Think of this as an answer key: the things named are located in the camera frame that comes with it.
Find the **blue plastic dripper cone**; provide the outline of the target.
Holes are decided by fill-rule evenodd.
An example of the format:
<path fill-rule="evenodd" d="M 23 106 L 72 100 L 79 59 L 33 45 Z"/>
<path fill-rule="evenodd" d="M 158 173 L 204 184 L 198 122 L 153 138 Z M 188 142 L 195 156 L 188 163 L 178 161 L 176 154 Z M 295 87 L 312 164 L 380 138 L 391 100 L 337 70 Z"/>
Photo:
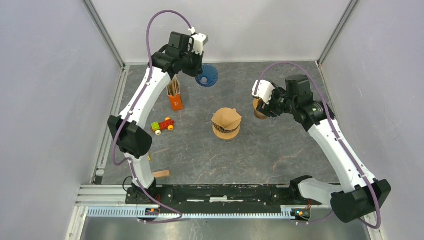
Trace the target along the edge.
<path fill-rule="evenodd" d="M 205 63 L 202 64 L 201 70 L 202 73 L 194 78 L 201 87 L 209 88 L 218 82 L 219 72 L 215 66 Z"/>

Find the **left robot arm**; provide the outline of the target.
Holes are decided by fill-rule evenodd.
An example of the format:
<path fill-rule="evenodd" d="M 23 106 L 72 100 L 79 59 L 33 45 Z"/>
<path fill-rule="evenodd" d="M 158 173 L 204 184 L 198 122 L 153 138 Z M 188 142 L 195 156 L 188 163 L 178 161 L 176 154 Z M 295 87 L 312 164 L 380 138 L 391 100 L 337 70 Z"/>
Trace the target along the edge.
<path fill-rule="evenodd" d="M 152 136 L 145 130 L 148 117 L 175 75 L 184 73 L 196 77 L 203 72 L 204 46 L 208 40 L 203 33 L 187 35 L 173 31 L 168 43 L 150 55 L 145 76 L 130 102 L 118 116 L 111 115 L 107 121 L 114 148 L 124 154 L 133 184 L 140 188 L 137 196 L 145 204 L 157 198 L 148 160 L 153 144 Z"/>

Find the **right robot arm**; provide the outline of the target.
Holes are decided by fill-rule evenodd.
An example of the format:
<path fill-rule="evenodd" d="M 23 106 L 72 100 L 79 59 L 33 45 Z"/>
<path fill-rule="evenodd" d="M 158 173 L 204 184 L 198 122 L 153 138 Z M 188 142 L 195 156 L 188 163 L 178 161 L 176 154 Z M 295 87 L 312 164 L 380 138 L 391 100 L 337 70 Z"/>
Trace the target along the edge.
<path fill-rule="evenodd" d="M 287 77 L 285 88 L 271 81 L 256 80 L 251 95 L 259 101 L 256 111 L 268 118 L 292 115 L 320 146 L 338 177 L 339 185 L 318 181 L 310 175 L 291 180 L 288 196 L 293 203 L 302 204 L 308 199 L 328 205 L 343 223 L 380 212 L 391 185 L 386 179 L 378 180 L 362 163 L 344 138 L 329 105 L 314 99 L 306 75 Z"/>

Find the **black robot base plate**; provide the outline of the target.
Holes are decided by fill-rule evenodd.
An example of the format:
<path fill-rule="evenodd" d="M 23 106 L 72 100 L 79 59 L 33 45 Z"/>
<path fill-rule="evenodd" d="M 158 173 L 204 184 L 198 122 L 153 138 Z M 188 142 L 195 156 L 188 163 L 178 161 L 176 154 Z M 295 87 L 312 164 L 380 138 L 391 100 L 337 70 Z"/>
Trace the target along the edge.
<path fill-rule="evenodd" d="M 152 185 L 147 192 L 132 185 L 127 189 L 126 204 L 149 205 L 156 201 L 161 214 L 179 211 L 188 214 L 277 214 L 281 206 L 309 206 L 320 203 L 295 196 L 292 189 L 278 184 L 195 184 Z"/>

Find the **wooden dripper ring holder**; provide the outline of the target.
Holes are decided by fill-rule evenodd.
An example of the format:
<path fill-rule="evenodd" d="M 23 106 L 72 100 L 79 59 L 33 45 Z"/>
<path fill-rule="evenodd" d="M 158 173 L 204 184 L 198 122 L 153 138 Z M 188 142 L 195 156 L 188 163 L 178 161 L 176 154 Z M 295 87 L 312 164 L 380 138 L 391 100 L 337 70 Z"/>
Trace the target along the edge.
<path fill-rule="evenodd" d="M 261 112 L 259 112 L 259 111 L 258 111 L 258 106 L 259 106 L 262 102 L 263 102 L 263 101 L 262 101 L 260 98 L 254 98 L 254 99 L 253 99 L 253 108 L 254 108 L 253 113 L 254 113 L 254 116 L 255 116 L 257 119 L 265 120 L 265 119 L 267 119 L 268 117 L 267 117 L 266 115 L 264 115 L 264 114 L 262 114 Z"/>

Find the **brown paper coffee filter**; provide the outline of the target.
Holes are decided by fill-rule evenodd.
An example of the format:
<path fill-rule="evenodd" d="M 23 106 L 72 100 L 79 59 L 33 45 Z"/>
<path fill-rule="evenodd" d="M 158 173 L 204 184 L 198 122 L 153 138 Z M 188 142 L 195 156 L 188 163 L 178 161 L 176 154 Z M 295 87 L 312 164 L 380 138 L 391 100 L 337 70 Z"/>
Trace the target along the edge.
<path fill-rule="evenodd" d="M 216 111 L 211 121 L 224 130 L 235 130 L 242 121 L 242 116 L 235 108 L 223 107 Z"/>

